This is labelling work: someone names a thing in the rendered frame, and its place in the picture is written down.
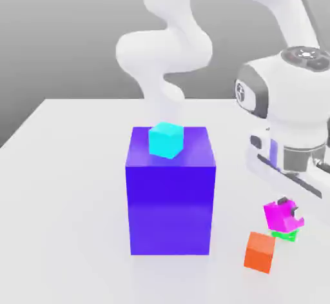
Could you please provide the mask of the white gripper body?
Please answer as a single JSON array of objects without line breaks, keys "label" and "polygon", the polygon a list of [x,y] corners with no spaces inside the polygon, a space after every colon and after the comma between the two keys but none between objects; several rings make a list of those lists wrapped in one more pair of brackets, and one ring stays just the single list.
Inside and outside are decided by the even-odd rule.
[{"label": "white gripper body", "polygon": [[248,169],[267,181],[283,196],[291,198],[299,207],[330,207],[330,175],[310,166],[308,172],[295,177],[283,174],[258,157],[256,148],[246,149]]}]

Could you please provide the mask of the small magenta cube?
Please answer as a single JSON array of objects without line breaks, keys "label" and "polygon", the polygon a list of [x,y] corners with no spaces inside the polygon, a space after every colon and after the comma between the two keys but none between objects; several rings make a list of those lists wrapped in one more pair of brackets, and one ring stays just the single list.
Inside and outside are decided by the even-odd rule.
[{"label": "small magenta cube", "polygon": [[267,225],[270,230],[292,232],[305,225],[305,221],[296,222],[291,216],[291,209],[296,203],[288,199],[285,204],[277,205],[277,201],[263,206]]}]

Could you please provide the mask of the small green cube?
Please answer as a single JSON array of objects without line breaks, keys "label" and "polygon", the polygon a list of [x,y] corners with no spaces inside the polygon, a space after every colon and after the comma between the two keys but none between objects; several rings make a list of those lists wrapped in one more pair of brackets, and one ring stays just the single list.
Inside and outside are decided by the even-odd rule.
[{"label": "small green cube", "polygon": [[299,232],[298,229],[296,229],[292,232],[279,232],[279,231],[272,230],[271,235],[275,238],[280,238],[285,241],[295,242],[298,232]]}]

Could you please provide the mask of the small orange cube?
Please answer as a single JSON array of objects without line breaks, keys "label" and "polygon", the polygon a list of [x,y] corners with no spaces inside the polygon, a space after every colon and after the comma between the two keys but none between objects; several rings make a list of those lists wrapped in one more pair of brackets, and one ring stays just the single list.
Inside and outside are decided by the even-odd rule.
[{"label": "small orange cube", "polygon": [[244,266],[269,274],[275,249],[275,238],[250,232],[244,257]]}]

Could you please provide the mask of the small cyan cube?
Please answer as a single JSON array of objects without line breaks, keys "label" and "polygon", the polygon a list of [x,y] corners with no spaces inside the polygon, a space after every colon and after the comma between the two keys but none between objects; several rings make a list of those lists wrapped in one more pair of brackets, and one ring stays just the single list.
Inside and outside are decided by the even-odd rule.
[{"label": "small cyan cube", "polygon": [[148,143],[151,155],[173,159],[183,149],[184,127],[161,122],[149,129]]}]

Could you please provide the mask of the large blue box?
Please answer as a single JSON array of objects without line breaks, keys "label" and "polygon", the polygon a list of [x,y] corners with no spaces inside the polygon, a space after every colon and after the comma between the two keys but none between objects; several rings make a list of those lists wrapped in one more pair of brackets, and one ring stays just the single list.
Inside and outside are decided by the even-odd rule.
[{"label": "large blue box", "polygon": [[149,153],[148,132],[133,128],[126,158],[130,252],[207,255],[216,176],[208,131],[186,127],[173,159]]}]

